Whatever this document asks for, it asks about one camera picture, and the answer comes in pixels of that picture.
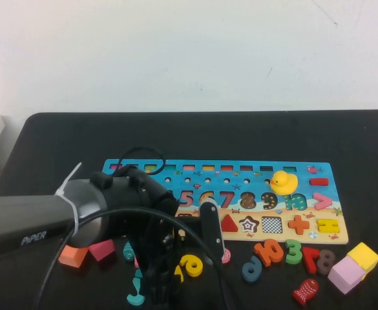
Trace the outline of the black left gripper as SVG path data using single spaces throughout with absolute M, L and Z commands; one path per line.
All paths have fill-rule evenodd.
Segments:
M 145 270 L 145 294 L 153 307 L 166 307 L 181 291 L 184 274 L 178 228 L 164 218 L 151 216 L 138 241 L 138 258 Z

